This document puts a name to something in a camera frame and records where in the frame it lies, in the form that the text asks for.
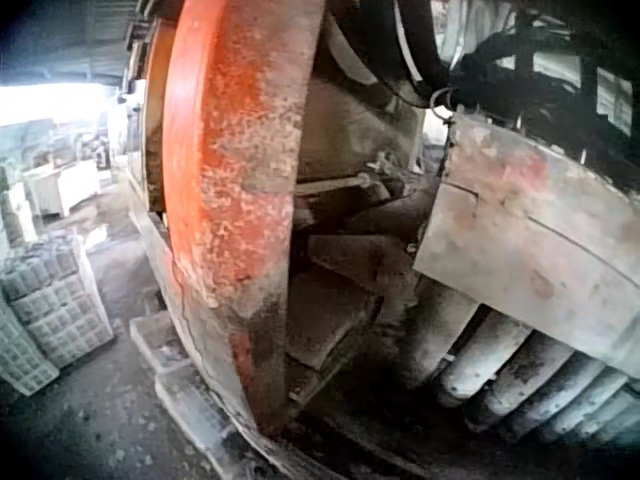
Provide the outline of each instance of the debris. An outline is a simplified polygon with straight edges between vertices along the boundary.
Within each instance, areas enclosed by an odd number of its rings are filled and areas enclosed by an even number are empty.
[[[111,328],[113,329],[113,333],[116,335],[122,335],[125,333],[124,325],[122,324],[122,320],[116,318],[111,324]]]

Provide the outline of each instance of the metal roof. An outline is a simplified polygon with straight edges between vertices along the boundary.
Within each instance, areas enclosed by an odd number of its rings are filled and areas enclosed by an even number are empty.
[[[0,30],[0,84],[119,85],[137,0],[33,0]]]

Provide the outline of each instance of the metal frame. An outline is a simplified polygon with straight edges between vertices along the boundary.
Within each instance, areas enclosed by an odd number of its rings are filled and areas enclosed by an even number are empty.
[[[187,0],[165,99],[170,311],[225,407],[284,421],[293,189],[322,0]]]

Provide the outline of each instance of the industrial machine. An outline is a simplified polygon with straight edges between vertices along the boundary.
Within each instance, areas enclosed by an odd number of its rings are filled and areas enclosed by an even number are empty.
[[[198,377],[263,459],[537,478],[637,447],[623,20],[571,1],[140,2],[132,215]]]

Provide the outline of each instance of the concrete floor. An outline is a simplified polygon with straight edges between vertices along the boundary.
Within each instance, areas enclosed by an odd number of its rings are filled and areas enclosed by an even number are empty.
[[[154,310],[157,285],[126,196],[110,185],[45,228],[68,227],[89,249],[117,338],[30,398],[0,386],[3,470],[9,459],[19,478],[216,478],[160,405],[152,371],[129,338],[129,321]]]

